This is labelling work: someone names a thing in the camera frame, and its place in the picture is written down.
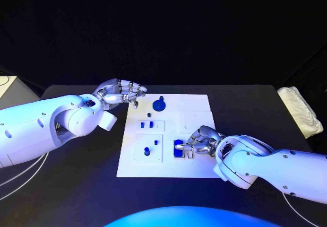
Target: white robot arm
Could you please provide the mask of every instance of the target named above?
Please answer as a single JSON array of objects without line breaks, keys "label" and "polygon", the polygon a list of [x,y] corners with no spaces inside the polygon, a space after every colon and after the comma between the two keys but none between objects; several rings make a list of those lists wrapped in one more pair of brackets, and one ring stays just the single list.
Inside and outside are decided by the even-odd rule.
[{"label": "white robot arm", "polygon": [[255,138],[224,136],[202,126],[186,144],[176,149],[217,158],[214,171],[240,188],[248,189],[257,177],[264,178],[277,189],[297,197],[327,203],[327,157],[303,151],[274,150]]},{"label": "white robot arm", "polygon": [[0,110],[0,168],[26,162],[88,135],[111,130],[117,117],[106,110],[123,102],[139,106],[147,89],[126,80],[106,81],[93,94],[62,96]]}]

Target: blue object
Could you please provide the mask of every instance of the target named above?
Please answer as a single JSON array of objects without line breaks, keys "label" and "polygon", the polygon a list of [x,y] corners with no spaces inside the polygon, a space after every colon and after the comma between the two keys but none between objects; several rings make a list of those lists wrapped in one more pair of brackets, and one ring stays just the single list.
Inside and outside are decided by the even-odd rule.
[{"label": "blue object", "polygon": [[182,140],[175,141],[175,157],[183,157],[183,150],[176,149],[176,145],[183,144]]},{"label": "blue object", "polygon": [[160,96],[160,99],[153,102],[153,109],[156,111],[163,111],[166,108],[165,98]]},{"label": "blue object", "polygon": [[206,207],[162,207],[145,210],[107,225],[107,227],[121,226],[278,227],[278,225],[250,215]]},{"label": "blue object", "polygon": [[146,155],[146,156],[150,155],[150,150],[149,150],[149,148],[145,148],[145,155]]}]

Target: black table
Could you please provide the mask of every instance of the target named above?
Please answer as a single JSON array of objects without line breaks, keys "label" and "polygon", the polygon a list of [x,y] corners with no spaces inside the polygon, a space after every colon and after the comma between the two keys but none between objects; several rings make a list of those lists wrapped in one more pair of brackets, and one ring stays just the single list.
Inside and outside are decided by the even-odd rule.
[{"label": "black table", "polygon": [[[51,86],[42,99],[91,93],[97,86]],[[147,86],[149,93],[208,94],[215,125],[225,135],[251,135],[276,149],[312,151],[273,86]],[[0,201],[2,226],[104,226],[139,211],[166,206],[202,206],[255,216],[283,226],[310,226],[281,192],[257,179],[248,190],[221,179],[117,178],[127,104],[111,113],[111,131],[100,127],[49,153],[26,186]],[[0,169],[2,182],[35,161]],[[0,188],[6,195],[34,174]],[[325,226],[326,205],[287,196],[299,212]]]}]

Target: white cable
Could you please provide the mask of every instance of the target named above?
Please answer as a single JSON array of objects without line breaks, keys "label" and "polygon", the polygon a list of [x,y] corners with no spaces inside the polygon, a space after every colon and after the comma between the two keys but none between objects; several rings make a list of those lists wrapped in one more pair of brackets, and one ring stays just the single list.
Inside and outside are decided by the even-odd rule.
[{"label": "white cable", "polygon": [[[49,152],[47,153],[47,157],[45,157],[45,159],[44,159],[44,162],[42,162],[42,164],[41,164],[41,166],[39,166],[39,169],[42,168],[42,166],[44,166],[44,163],[45,163],[45,161],[47,161],[47,158],[48,158],[48,154],[49,154]],[[3,196],[2,198],[0,198],[0,200],[3,200],[6,197],[9,197],[26,184],[28,184],[28,182],[31,181],[31,179],[35,177],[35,175],[36,175],[36,173],[39,172],[39,169],[38,169],[38,171],[35,172],[35,174],[32,175],[32,177],[28,179],[28,181],[19,186],[19,188],[15,190],[15,191],[12,191],[6,196]]]},{"label": "white cable", "polygon": [[319,225],[316,225],[312,221],[309,221],[309,220],[306,219],[306,217],[299,213],[299,211],[294,209],[293,206],[291,206],[291,208],[293,208],[293,210],[296,211],[296,213],[299,214],[299,216],[300,216],[300,217],[302,217],[313,226],[319,227]]},{"label": "white cable", "polygon": [[8,180],[6,182],[3,182],[2,184],[0,184],[0,187],[8,183],[8,182],[11,182],[13,179],[16,179],[24,173],[26,173],[26,171],[36,165],[36,163],[41,161],[41,159],[44,158],[44,156],[45,155],[42,155],[41,157],[39,157],[39,159],[38,159],[38,161],[32,164],[32,166],[18,175],[18,176],[15,176],[11,180]]}]

